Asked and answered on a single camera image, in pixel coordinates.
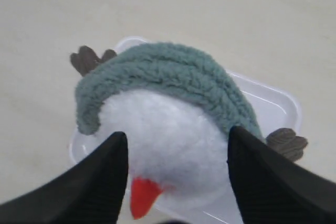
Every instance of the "fuzzy texture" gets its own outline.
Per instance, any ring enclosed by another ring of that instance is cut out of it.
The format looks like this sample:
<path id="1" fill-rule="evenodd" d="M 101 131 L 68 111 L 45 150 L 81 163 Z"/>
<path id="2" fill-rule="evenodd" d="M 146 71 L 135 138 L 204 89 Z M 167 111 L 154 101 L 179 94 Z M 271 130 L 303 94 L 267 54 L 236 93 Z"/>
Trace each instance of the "fuzzy texture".
<path id="1" fill-rule="evenodd" d="M 199 106 L 226 137 L 239 125 L 263 139 L 252 106 L 225 70 L 206 53 L 171 43 L 132 47 L 87 74 L 76 88 L 79 131 L 95 133 L 104 100 L 133 89 Z"/>
<path id="2" fill-rule="evenodd" d="M 136 89 L 106 99 L 99 119 L 99 142 L 115 131 L 127 134 L 131 177 L 174 188 L 159 199 L 166 207 L 209 203 L 229 185 L 227 138 L 201 108 Z"/>

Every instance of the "plush toy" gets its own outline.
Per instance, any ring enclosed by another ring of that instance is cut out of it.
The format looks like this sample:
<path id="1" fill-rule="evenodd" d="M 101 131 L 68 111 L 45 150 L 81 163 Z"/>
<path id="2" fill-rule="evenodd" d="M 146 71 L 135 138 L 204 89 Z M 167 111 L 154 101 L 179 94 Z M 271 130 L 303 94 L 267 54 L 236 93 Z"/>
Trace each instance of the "plush toy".
<path id="1" fill-rule="evenodd" d="M 143 44 L 99 59 L 86 46 L 70 56 L 83 78 L 77 125 L 104 141 L 128 137 L 131 212 L 147 214 L 158 196 L 171 208 L 215 200 L 229 185 L 227 139 L 234 125 L 295 161 L 307 140 L 291 129 L 264 138 L 254 109 L 208 54 L 171 43 Z"/>

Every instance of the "white fluffy body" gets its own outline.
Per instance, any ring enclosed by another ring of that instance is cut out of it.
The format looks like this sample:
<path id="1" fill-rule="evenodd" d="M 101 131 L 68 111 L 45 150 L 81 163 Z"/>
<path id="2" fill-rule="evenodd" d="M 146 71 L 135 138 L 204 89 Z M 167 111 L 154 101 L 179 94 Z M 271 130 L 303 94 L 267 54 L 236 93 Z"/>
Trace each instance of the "white fluffy body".
<path id="1" fill-rule="evenodd" d="M 125 132 L 130 176 L 168 188 L 159 202 L 197 207 L 219 197 L 229 184 L 227 141 L 199 107 L 149 90 L 106 99 L 99 114 L 99 141 Z"/>

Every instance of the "beige tabletop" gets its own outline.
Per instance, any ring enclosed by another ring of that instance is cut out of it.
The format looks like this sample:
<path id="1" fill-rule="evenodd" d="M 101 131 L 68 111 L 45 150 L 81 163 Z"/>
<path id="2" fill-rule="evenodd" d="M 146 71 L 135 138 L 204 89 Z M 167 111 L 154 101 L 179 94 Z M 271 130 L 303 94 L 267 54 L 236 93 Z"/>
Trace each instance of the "beige tabletop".
<path id="1" fill-rule="evenodd" d="M 140 35 L 195 46 L 225 68 L 298 98 L 299 162 L 336 181 L 336 0 L 0 0 L 0 201 L 70 167 L 68 56 Z M 163 218 L 152 212 L 145 222 Z M 123 213 L 120 223 L 131 220 Z"/>

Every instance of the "plastic container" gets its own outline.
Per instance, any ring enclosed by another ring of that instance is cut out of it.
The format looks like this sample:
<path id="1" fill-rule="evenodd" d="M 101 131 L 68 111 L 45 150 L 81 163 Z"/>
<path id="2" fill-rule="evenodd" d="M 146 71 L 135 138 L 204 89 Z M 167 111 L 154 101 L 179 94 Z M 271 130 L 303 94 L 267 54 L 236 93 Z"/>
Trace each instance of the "plastic container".
<path id="1" fill-rule="evenodd" d="M 119 54 L 132 46 L 147 42 L 142 37 L 127 37 L 117 44 L 115 51 Z M 227 72 L 254 107 L 264 136 L 281 127 L 292 128 L 299 133 L 301 108 L 293 96 L 229 70 Z M 75 130 L 69 145 L 71 161 L 74 164 L 78 163 L 98 145 L 94 137 L 81 135 Z M 226 193 L 220 199 L 202 208 L 179 212 L 158 204 L 155 207 L 173 218 L 183 219 L 193 224 L 243 224 L 232 188 L 230 186 L 226 188 Z"/>

